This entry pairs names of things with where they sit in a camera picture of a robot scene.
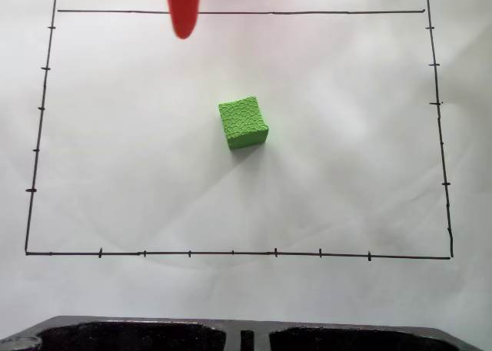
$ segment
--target textured green surface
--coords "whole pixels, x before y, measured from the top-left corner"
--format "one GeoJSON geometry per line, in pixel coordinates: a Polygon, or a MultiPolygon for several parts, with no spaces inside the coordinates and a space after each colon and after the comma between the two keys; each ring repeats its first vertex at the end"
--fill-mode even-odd
{"type": "Polygon", "coordinates": [[[256,97],[219,104],[218,110],[231,150],[262,144],[267,139],[268,126],[261,116],[256,97]]]}

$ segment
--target white surface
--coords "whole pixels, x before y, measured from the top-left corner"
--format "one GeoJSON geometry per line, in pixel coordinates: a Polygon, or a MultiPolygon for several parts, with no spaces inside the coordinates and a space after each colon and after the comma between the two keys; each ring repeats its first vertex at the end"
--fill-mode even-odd
{"type": "MultiPolygon", "coordinates": [[[[164,0],[58,0],[163,10],[164,0]]],[[[25,257],[52,0],[0,0],[0,336],[54,315],[432,326],[488,349],[490,0],[431,0],[455,255],[25,257]]],[[[418,10],[426,0],[202,0],[220,10],[418,10]]],[[[30,250],[448,255],[426,14],[58,13],[30,250]],[[271,132],[231,153],[217,103],[271,132]]]]}

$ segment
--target black line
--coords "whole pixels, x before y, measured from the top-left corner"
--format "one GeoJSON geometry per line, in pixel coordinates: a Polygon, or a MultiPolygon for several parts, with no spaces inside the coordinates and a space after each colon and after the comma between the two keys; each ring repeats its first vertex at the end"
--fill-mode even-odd
{"type": "Polygon", "coordinates": [[[437,108],[437,127],[439,128],[439,141],[440,141],[440,158],[442,160],[443,164],[443,177],[444,177],[444,190],[446,191],[446,212],[447,212],[447,232],[449,233],[449,239],[450,239],[450,255],[451,257],[454,257],[454,250],[453,250],[453,231],[451,230],[451,215],[449,211],[449,190],[448,186],[450,183],[447,181],[447,174],[446,174],[446,161],[444,160],[444,142],[443,142],[443,131],[442,127],[440,125],[440,100],[439,100],[439,81],[437,80],[437,66],[439,65],[436,62],[436,49],[434,47],[434,26],[432,25],[432,19],[431,19],[431,0],[427,0],[427,16],[429,18],[429,35],[430,35],[430,46],[432,47],[432,59],[433,59],[433,64],[432,66],[434,67],[434,83],[436,86],[436,108],[437,108]]]}
{"type": "Polygon", "coordinates": [[[93,257],[110,257],[110,256],[133,256],[139,257],[148,255],[248,255],[248,256],[301,256],[301,257],[362,257],[364,259],[417,259],[417,260],[449,260],[450,257],[416,257],[401,255],[373,255],[372,253],[303,253],[291,251],[137,251],[129,253],[103,253],[101,251],[94,253],[57,253],[57,252],[26,252],[26,255],[33,256],[93,256],[93,257]]]}
{"type": "MultiPolygon", "coordinates": [[[[60,13],[140,13],[146,15],[168,15],[164,11],[114,11],[92,9],[59,9],[60,13]]],[[[424,13],[420,11],[303,11],[303,12],[199,12],[199,15],[384,15],[404,13],[424,13]]]]}
{"type": "MultiPolygon", "coordinates": [[[[52,23],[51,27],[55,27],[55,12],[56,12],[56,0],[53,0],[53,10],[52,10],[52,23]]],[[[48,43],[48,54],[46,56],[46,66],[45,70],[45,80],[43,81],[43,95],[41,100],[41,107],[39,110],[41,111],[39,115],[39,128],[38,128],[38,141],[36,142],[36,149],[39,150],[39,145],[41,143],[41,131],[43,128],[43,115],[45,113],[45,99],[46,99],[46,83],[48,81],[48,68],[49,68],[49,58],[52,52],[52,39],[53,39],[53,30],[49,30],[49,43],[48,43]]],[[[34,203],[34,193],[36,192],[36,175],[38,174],[38,161],[39,161],[39,153],[37,152],[35,155],[34,161],[34,170],[32,172],[32,187],[29,189],[31,191],[31,200],[29,201],[29,213],[28,213],[28,225],[25,230],[25,243],[24,243],[24,251],[28,252],[28,244],[29,244],[29,232],[31,230],[31,216],[32,216],[32,205],[34,203]]]]}

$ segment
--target red gripper tip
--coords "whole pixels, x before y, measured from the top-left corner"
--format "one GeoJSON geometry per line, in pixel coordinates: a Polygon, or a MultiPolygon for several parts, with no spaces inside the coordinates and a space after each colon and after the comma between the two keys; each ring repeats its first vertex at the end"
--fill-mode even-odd
{"type": "Polygon", "coordinates": [[[168,0],[169,13],[176,35],[187,38],[197,23],[200,0],[168,0]]]}

